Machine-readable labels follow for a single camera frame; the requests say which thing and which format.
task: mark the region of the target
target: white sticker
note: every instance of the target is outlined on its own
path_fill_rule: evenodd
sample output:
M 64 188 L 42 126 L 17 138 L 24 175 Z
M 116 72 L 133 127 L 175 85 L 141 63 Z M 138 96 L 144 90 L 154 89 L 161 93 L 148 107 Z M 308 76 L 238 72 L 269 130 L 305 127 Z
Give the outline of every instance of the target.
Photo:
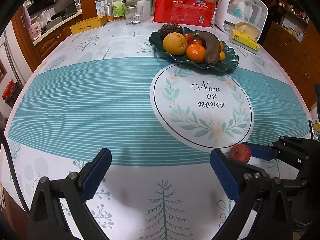
M 185 64 L 169 65 L 153 78 L 150 102 L 163 127 L 197 150 L 229 148 L 252 133 L 249 97 L 227 74 L 215 76 Z

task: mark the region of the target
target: green label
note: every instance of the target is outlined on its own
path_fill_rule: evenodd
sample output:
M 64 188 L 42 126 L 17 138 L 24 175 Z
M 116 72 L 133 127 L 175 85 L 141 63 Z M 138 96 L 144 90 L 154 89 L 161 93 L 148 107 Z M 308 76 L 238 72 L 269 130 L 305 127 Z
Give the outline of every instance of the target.
M 113 16 L 114 17 L 124 16 L 124 7 L 125 7 L 125 0 L 112 2 Z

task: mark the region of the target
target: trash can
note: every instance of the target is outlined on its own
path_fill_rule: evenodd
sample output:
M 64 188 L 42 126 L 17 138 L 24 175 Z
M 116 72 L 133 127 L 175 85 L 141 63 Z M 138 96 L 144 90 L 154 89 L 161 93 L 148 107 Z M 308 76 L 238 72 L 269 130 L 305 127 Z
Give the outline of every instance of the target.
M 9 84 L 7 85 L 7 87 L 5 88 L 2 94 L 2 99 L 10 107 L 13 107 L 21 90 L 22 90 L 22 86 L 18 82 L 14 83 L 13 80 L 10 80 Z

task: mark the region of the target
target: smartphone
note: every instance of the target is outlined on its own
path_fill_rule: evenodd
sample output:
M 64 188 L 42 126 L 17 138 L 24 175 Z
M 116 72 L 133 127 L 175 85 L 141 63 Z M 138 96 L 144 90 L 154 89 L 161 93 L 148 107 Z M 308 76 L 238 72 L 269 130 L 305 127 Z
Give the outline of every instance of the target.
M 311 120 L 309 120 L 309 127 L 310 127 L 311 140 L 319 141 L 316 127 Z

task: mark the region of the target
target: fruit bowl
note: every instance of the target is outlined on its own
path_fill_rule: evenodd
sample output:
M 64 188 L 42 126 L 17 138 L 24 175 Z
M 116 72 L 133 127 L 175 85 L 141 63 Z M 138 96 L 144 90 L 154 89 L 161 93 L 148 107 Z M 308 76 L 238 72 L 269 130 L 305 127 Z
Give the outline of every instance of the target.
M 186 28 L 186 27 L 183 28 L 183 33 L 195 34 L 195 33 L 199 33 L 199 32 L 200 32 L 199 30 L 192 31 L 189 28 Z M 160 39 L 159 31 L 153 32 L 151 34 L 149 42 L 150 42 L 150 45 L 155 47 L 156 51 L 159 54 L 170 56 L 177 62 L 191 64 L 191 65 L 193 65 L 197 68 L 200 68 L 200 69 L 214 69 L 214 70 L 218 70 L 220 72 L 226 72 L 226 71 L 232 72 L 235 70 L 235 68 L 239 64 L 239 56 L 237 56 L 235 54 L 234 49 L 229 48 L 224 41 L 221 41 L 221 42 L 223 44 L 223 52 L 226 54 L 226 58 L 223 61 L 219 61 L 216 66 L 209 66 L 207 63 L 195 63 L 191 60 L 188 60 L 188 58 L 185 54 L 177 56 L 177 55 L 172 55 L 172 54 L 166 52 L 163 48 L 163 42 Z

